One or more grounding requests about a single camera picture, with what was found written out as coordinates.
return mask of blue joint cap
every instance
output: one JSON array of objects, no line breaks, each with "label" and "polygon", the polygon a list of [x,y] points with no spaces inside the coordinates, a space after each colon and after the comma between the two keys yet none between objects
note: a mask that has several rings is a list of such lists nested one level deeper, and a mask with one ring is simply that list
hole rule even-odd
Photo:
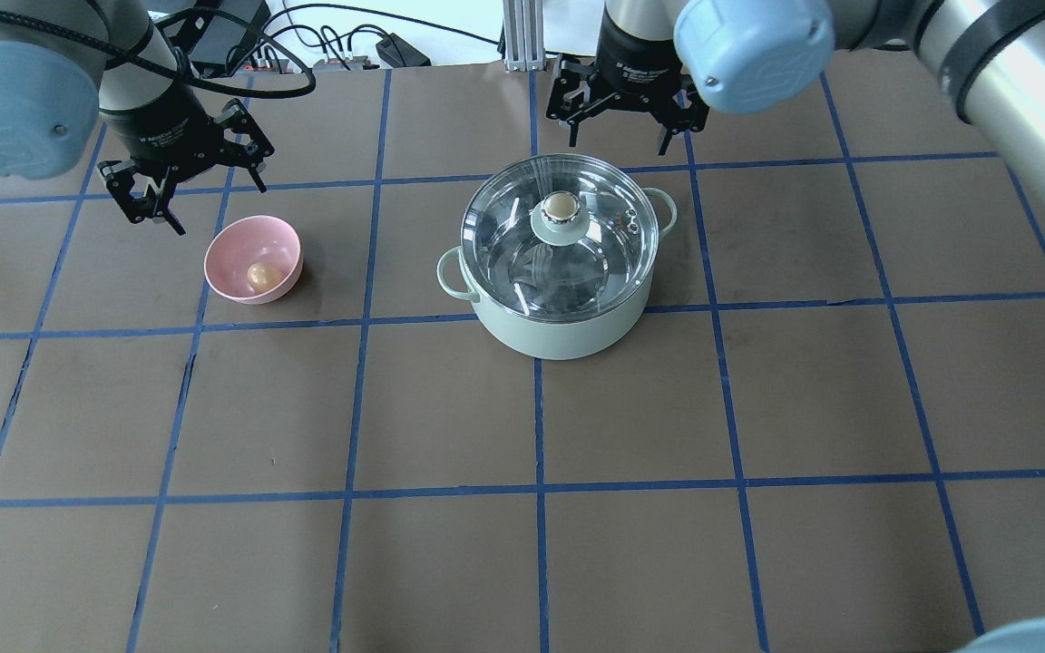
[{"label": "blue joint cap", "polygon": [[0,41],[0,177],[57,177],[83,157],[99,91],[63,54]]},{"label": "blue joint cap", "polygon": [[675,39],[701,98],[729,114],[792,98],[836,49],[826,0],[692,0]]}]

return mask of pot handle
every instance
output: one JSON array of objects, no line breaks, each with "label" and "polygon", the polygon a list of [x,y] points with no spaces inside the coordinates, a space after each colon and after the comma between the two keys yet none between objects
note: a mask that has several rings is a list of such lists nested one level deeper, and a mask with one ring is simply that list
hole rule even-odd
[{"label": "pot handle", "polygon": [[669,210],[671,210],[671,219],[668,220],[668,227],[664,227],[659,230],[660,236],[667,236],[672,229],[676,228],[676,218],[679,218],[679,208],[676,206],[676,200],[671,199],[671,195],[665,193],[660,189],[644,189],[644,193],[655,195],[660,200],[664,200],[665,204],[668,204]]},{"label": "pot handle", "polygon": [[467,290],[467,293],[461,293],[461,290],[456,290],[454,288],[450,288],[449,284],[447,284],[446,282],[446,276],[444,276],[443,274],[444,272],[446,272],[446,264],[449,263],[450,260],[456,259],[458,257],[461,249],[462,248],[460,247],[454,248],[452,250],[444,253],[442,258],[438,259],[438,284],[442,286],[444,290],[446,290],[446,294],[449,295],[449,297],[456,300],[463,300],[463,301],[468,301],[470,303],[478,303],[478,293],[470,293],[470,290]]}]

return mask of bowl rim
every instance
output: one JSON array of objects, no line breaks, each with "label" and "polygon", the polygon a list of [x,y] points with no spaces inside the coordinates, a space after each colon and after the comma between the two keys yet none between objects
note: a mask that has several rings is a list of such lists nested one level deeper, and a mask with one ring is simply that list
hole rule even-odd
[{"label": "bowl rim", "polygon": [[[296,237],[296,240],[298,240],[298,256],[296,256],[293,269],[287,272],[287,274],[281,279],[281,281],[279,281],[279,284],[273,286],[270,289],[264,290],[264,293],[257,293],[256,295],[248,295],[248,297],[241,297],[241,295],[229,295],[228,293],[224,293],[224,290],[216,288],[216,284],[212,284],[212,277],[210,276],[210,274],[208,274],[208,260],[209,257],[211,256],[212,248],[214,248],[216,244],[216,240],[219,240],[220,236],[223,236],[225,232],[227,232],[229,229],[232,229],[233,227],[236,227],[237,224],[248,223],[248,220],[261,220],[261,219],[271,220],[271,223],[281,224],[281,226],[285,227],[287,231],[292,232],[292,234]],[[275,290],[277,290],[280,286],[285,285],[286,282],[289,281],[289,278],[293,278],[294,274],[301,273],[301,270],[304,267],[304,265],[302,264],[303,260],[304,260],[304,246],[301,243],[301,235],[298,234],[298,231],[294,229],[291,224],[286,223],[285,219],[279,218],[275,215],[266,215],[266,214],[249,215],[235,220],[235,223],[228,224],[228,226],[225,226],[223,229],[219,230],[218,234],[212,237],[212,240],[210,241],[210,243],[208,243],[208,249],[204,250],[204,281],[207,281],[208,287],[214,290],[216,295],[219,295],[219,297],[225,298],[227,300],[245,303],[263,298],[265,297],[265,295],[269,295],[270,293],[275,293]]]}]

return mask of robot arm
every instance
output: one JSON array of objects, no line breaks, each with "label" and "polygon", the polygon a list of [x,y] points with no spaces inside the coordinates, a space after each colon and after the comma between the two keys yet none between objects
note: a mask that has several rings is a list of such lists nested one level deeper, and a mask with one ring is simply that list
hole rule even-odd
[{"label": "robot arm", "polygon": [[[0,0],[0,11],[96,38],[171,70],[187,65],[178,62],[141,0]],[[248,168],[265,191],[258,171],[273,145],[239,99],[214,119],[179,79],[69,38],[0,22],[0,176],[66,172],[83,156],[100,115],[132,155],[99,163],[130,223],[153,218],[183,234],[168,207],[177,185],[216,165]],[[225,130],[249,138],[245,144],[227,140]],[[148,178],[141,195],[132,194],[136,174]]]},{"label": "robot arm", "polygon": [[595,65],[560,62],[547,116],[572,125],[574,145],[607,108],[650,112],[663,154],[704,127],[707,107],[764,111],[817,79],[834,49],[890,42],[1045,203],[1045,0],[607,0]]}]

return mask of tiled floor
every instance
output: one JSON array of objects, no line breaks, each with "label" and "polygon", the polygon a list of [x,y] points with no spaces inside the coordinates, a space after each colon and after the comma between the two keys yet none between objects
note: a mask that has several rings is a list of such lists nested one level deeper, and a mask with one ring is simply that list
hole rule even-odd
[{"label": "tiled floor", "polygon": [[[0,650],[918,652],[1045,615],[1045,210],[920,66],[839,55],[664,158],[585,123],[681,223],[635,329],[563,363],[433,281],[486,177],[567,149],[548,84],[253,100],[273,190],[198,178],[185,237],[92,153],[0,181]],[[258,212],[306,272],[235,305],[201,259]]]}]

